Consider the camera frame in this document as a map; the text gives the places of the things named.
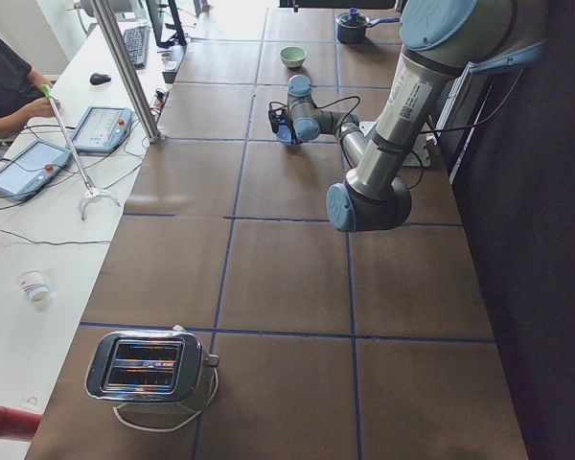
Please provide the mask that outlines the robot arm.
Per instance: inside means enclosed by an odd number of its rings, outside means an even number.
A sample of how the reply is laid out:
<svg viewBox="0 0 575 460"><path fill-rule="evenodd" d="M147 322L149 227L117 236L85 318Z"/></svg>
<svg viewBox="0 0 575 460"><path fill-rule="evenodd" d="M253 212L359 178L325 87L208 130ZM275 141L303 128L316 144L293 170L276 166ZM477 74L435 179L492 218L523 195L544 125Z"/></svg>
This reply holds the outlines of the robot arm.
<svg viewBox="0 0 575 460"><path fill-rule="evenodd" d="M543 51L547 12L545 1L407 2L391 91L368 133L354 115L317 107L308 76L289 80L280 119L291 142L331 134L352 166L327 193L335 229L389 230L406 221L411 194L398 172L447 82L466 68L501 74L535 63Z"/></svg>

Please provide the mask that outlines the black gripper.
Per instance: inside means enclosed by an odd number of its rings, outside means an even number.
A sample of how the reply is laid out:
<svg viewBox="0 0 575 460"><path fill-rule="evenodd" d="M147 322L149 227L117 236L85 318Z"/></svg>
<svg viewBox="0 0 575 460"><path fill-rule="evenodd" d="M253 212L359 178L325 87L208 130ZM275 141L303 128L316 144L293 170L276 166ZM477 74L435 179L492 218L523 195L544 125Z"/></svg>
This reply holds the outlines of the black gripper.
<svg viewBox="0 0 575 460"><path fill-rule="evenodd" d="M291 120L291 119L289 119L287 116L285 116L285 117L282 119L282 121L281 121L281 125L286 125L286 126L288 126L288 127L291 129L293 136L294 136L295 138L297 138L296 133L295 133L295 130L294 130L294 128L293 128L293 123L292 123L292 120Z"/></svg>

